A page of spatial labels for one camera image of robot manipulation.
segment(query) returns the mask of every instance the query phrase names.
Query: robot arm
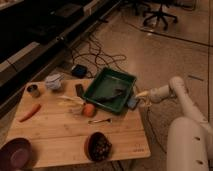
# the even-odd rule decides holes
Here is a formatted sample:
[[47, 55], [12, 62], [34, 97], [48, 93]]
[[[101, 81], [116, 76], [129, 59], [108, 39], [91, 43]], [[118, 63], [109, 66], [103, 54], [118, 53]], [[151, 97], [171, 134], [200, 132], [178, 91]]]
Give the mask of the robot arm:
[[208, 159], [213, 158], [213, 130], [189, 97], [183, 79], [173, 77], [168, 85], [136, 95], [153, 103], [174, 96], [178, 98], [184, 116], [175, 119], [169, 129], [167, 171], [208, 171]]

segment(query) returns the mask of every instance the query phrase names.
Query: desk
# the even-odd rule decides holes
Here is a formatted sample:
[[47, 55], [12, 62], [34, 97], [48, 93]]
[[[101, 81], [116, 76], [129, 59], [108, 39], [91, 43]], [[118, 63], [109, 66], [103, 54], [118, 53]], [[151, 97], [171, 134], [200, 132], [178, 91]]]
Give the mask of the desk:
[[[69, 113], [69, 107], [60, 106], [60, 95], [76, 96], [75, 84], [81, 83], [86, 89], [90, 79], [64, 80], [63, 92], [52, 93], [43, 82], [36, 82], [41, 92], [33, 99], [25, 90], [19, 103], [15, 118], [8, 132], [7, 141], [24, 137], [30, 140], [33, 159], [29, 167], [49, 167], [90, 163], [84, 153], [86, 138], [96, 131], [103, 132], [112, 143], [113, 160], [144, 158], [150, 156], [147, 138], [138, 110], [127, 110], [119, 116], [98, 109], [92, 119], [113, 118], [112, 123], [88, 124], [91, 118]], [[20, 123], [34, 104], [40, 103], [41, 109], [29, 120]]]

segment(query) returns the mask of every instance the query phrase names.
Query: dark bowl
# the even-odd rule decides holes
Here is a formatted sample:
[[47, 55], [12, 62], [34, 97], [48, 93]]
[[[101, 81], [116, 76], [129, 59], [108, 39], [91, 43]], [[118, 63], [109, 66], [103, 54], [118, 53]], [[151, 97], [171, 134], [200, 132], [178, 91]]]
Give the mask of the dark bowl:
[[86, 139], [84, 150], [90, 160], [100, 162], [109, 157], [111, 148], [112, 144], [106, 136], [101, 132], [95, 132]]
[[25, 138], [7, 142], [0, 150], [0, 171], [23, 168], [31, 157], [31, 145]]

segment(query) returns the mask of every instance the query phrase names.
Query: chair wheel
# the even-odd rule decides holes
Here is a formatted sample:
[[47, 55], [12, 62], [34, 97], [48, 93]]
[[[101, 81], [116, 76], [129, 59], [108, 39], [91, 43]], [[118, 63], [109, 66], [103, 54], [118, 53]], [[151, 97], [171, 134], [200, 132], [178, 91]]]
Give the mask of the chair wheel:
[[175, 18], [174, 19], [174, 21], [173, 21], [173, 23], [177, 23], [178, 22], [178, 19], [177, 18]]

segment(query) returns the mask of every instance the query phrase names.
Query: red pepper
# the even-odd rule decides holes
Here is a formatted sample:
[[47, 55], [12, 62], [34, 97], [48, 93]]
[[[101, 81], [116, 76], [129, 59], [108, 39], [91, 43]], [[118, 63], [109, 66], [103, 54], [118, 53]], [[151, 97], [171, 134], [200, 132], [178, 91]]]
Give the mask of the red pepper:
[[19, 122], [24, 122], [27, 119], [31, 118], [34, 114], [36, 114], [39, 109], [41, 108], [40, 104], [35, 104], [32, 109], [23, 117], [19, 120]]

